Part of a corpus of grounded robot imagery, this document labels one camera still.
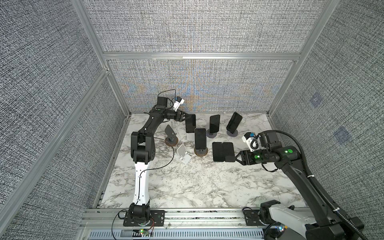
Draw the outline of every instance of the black smartphone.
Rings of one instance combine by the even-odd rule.
[[[234,112],[231,117],[231,120],[229,120],[229,123],[227,125],[227,130],[232,134],[235,133],[242,119],[243,117],[240,114]]]
[[[223,154],[223,143],[222,142],[213,142],[212,143],[212,152],[214,155],[214,162],[224,162],[225,157]]]
[[[233,143],[224,142],[223,143],[223,154],[225,162],[234,162],[235,161],[235,151],[233,149]]]
[[[185,132],[192,133],[195,132],[196,128],[196,115],[191,114],[189,118],[185,120]]]
[[[207,148],[207,130],[205,128],[195,128],[195,148],[203,150]]]
[[[220,114],[213,115],[209,117],[209,134],[214,134],[218,132],[220,127]]]

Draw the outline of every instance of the gray textured wall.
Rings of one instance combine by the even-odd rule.
[[[369,239],[384,235],[383,66],[384,2],[342,0],[272,116]]]
[[[0,207],[101,71],[70,0],[0,4]]]
[[[267,111],[290,60],[110,60],[131,111],[149,111],[176,89],[184,111]]]
[[[300,52],[326,0],[84,0],[104,51]]]
[[[1,240],[73,239],[96,198],[124,118],[105,79]]]

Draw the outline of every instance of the white marble tabletop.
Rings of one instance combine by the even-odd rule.
[[[215,114],[196,114],[196,127],[208,128],[212,115]],[[273,199],[286,206],[305,207],[302,196],[281,170],[271,173],[260,164],[242,166],[237,162],[213,162],[212,142],[232,142],[236,155],[248,149],[241,140],[244,133],[271,129],[265,114],[242,114],[239,135],[230,137],[226,134],[226,126],[231,116],[221,114],[220,131],[215,138],[207,138],[208,154],[204,157],[194,154],[194,142],[187,141],[185,122],[171,120],[160,124],[155,137],[164,139],[164,130],[169,124],[179,138],[175,151],[184,143],[192,159],[185,165],[175,157],[167,167],[150,170],[151,208],[259,207],[260,203]],[[132,115],[101,208],[128,208],[132,203],[135,170],[130,153],[131,133],[141,129],[148,117],[148,114]],[[155,139],[155,145],[152,167],[164,166],[171,160],[173,151],[160,139]],[[272,163],[265,166],[271,170],[275,168]]]

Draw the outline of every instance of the robotic arm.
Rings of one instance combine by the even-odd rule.
[[[148,194],[148,169],[155,157],[154,133],[164,119],[173,119],[178,122],[188,118],[188,114],[178,110],[184,102],[181,97],[175,98],[171,108],[167,108],[167,98],[157,97],[157,104],[150,110],[149,119],[138,132],[131,135],[131,157],[135,162],[136,180],[135,195],[129,206],[129,215],[132,221],[145,225],[150,219],[149,194]]]
[[[357,240],[360,236],[358,232],[364,228],[364,224],[358,217],[350,218],[312,173],[307,175],[309,169],[304,167],[306,162],[302,161],[303,151],[300,153],[293,146],[283,147],[275,130],[259,133],[257,137],[266,149],[241,151],[236,160],[242,165],[273,162],[291,179],[314,215],[314,218],[303,216],[284,207],[279,201],[272,200],[261,204],[260,220],[265,224],[281,222],[309,240]]]

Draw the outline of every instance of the round phone stand base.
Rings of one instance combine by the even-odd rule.
[[[179,139],[177,137],[173,138],[173,141],[171,141],[169,138],[166,138],[166,141],[164,141],[167,146],[173,147],[176,146],[176,144],[179,142]]]
[[[210,134],[209,133],[209,129],[207,130],[207,137],[208,138],[215,138],[217,136],[217,132],[213,133],[213,134]]]
[[[239,134],[239,132],[238,132],[237,130],[235,130],[234,133],[231,133],[230,131],[227,130],[227,134],[228,134],[228,136],[230,136],[230,137],[237,137],[237,135]]]
[[[196,148],[194,148],[194,152],[199,157],[204,157],[208,153],[208,148],[203,149],[203,150],[196,150]]]

